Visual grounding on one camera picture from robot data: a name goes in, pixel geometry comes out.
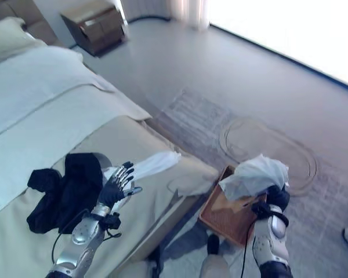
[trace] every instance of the black cloth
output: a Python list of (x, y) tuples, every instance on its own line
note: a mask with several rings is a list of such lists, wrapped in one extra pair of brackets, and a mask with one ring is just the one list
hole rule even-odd
[(95, 155), (68, 154), (64, 164), (64, 177), (54, 169), (42, 169), (33, 171), (28, 180), (28, 187), (45, 192), (27, 217), (34, 233), (46, 233), (54, 228), (59, 228), (60, 233), (72, 233), (82, 215), (67, 229), (63, 230), (64, 227), (83, 209), (91, 211), (97, 203), (103, 187), (103, 174)]

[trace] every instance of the wall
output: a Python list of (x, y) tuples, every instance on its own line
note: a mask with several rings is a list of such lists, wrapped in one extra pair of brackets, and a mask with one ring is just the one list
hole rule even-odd
[(126, 19), (142, 16), (170, 17), (169, 0), (121, 0)]
[[(123, 10), (128, 21), (141, 16), (157, 15), (169, 17), (168, 0), (111, 0), (116, 7)], [(37, 7), (48, 21), (58, 38), (67, 46), (75, 44), (75, 40), (63, 22), (60, 12), (68, 8), (82, 5), (90, 0), (34, 0)]]

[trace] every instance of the nightstand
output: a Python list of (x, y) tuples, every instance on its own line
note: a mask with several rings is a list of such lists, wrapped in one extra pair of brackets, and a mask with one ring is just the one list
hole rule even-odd
[(61, 16), (76, 43), (93, 56), (122, 42), (125, 37), (120, 11), (106, 0), (65, 10)]

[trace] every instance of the white bedsheet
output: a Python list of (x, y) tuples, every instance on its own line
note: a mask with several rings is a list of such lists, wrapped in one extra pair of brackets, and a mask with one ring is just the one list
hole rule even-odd
[(39, 106), (81, 85), (115, 88), (82, 65), (82, 55), (39, 47), (0, 63), (0, 134)]
[[(8, 64), (6, 76), (15, 75), (18, 70), (11, 70)], [(52, 101), (43, 98), (43, 104), (0, 134), (0, 210), (26, 189), (33, 170), (52, 167), (109, 120), (120, 115), (135, 120), (150, 117), (114, 86), (108, 86), (113, 93), (94, 86), (79, 86)]]

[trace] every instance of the carpet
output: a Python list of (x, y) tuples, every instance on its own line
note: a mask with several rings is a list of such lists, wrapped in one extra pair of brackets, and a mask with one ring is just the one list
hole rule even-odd
[[(263, 152), (289, 167), (292, 197), (285, 215), (289, 218), (287, 248), (294, 277), (348, 277), (348, 246), (342, 229), (348, 226), (348, 178), (283, 133), (261, 121), (242, 118), (190, 89), (182, 90), (154, 121), (172, 141), (187, 152), (221, 170)], [(300, 189), (310, 190), (301, 195)], [(162, 277), (198, 277), (206, 257), (209, 231), (197, 222), (202, 198), (162, 244), (165, 261)], [(221, 244), (232, 277), (238, 277), (243, 250)], [(249, 247), (244, 277), (258, 277)]]
[(282, 161), (289, 166), (293, 196), (306, 194), (318, 172), (313, 152), (301, 143), (190, 90), (183, 90), (154, 121), (164, 126), (176, 143), (218, 170), (261, 153)]

